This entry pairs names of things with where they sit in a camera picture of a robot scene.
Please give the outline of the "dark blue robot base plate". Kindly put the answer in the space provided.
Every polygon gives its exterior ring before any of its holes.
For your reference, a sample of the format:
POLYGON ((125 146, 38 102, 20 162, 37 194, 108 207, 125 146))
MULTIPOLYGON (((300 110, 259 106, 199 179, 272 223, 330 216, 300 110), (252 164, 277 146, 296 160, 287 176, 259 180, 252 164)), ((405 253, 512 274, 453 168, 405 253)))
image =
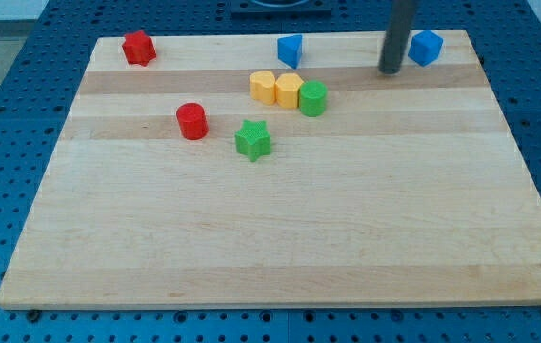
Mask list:
POLYGON ((267 16, 329 15, 332 0, 231 0, 232 18, 258 18, 267 16))

